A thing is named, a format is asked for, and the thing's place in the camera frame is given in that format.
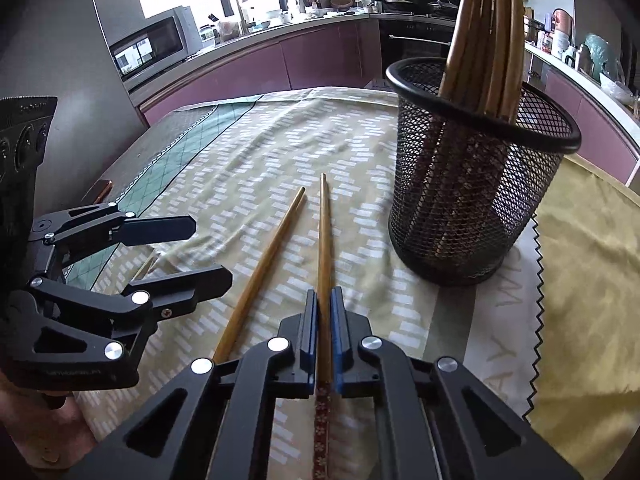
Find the person's left hand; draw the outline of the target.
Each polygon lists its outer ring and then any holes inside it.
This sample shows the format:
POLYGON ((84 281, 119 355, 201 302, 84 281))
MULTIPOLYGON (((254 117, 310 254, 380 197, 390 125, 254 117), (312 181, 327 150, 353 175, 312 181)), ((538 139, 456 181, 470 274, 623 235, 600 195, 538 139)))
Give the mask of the person's left hand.
POLYGON ((73 396, 49 408, 35 390, 15 387, 1 375, 1 423, 40 479, 61 479, 96 446, 73 396))

